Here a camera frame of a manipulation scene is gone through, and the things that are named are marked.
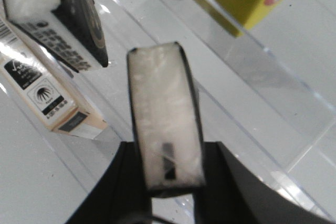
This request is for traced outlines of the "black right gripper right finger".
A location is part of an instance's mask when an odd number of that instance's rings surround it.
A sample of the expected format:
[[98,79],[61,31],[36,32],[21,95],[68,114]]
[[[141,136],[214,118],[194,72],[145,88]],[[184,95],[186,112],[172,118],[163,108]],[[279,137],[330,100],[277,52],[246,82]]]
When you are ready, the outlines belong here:
[[328,223],[257,178],[222,142],[204,144],[206,184],[193,194],[195,223]]

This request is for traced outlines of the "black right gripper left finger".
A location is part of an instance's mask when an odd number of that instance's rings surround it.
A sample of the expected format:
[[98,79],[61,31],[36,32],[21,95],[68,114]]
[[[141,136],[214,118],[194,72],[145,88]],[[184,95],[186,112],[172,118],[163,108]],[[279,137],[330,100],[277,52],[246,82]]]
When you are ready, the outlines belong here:
[[133,142],[121,142],[113,161],[67,223],[152,223],[151,198]]

